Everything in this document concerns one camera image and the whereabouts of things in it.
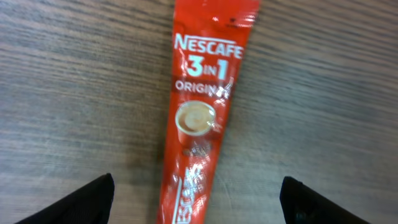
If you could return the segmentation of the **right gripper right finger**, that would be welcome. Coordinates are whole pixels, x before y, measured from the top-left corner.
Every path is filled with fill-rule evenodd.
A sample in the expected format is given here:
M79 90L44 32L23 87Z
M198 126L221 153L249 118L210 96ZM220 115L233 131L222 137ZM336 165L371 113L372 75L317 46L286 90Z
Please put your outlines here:
M369 224L290 176L279 199L286 224Z

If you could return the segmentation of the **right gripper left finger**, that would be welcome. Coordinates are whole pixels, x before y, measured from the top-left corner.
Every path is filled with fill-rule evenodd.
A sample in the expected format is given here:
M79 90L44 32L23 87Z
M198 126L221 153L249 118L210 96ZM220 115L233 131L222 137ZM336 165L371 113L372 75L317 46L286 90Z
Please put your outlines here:
M114 190L112 175L102 175L17 224L107 224Z

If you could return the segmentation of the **red Nescafe coffee stick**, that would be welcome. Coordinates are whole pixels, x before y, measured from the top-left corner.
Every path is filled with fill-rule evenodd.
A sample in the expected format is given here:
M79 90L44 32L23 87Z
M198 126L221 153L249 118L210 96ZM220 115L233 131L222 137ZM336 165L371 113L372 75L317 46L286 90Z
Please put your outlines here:
M258 0L177 0L157 223L203 223Z

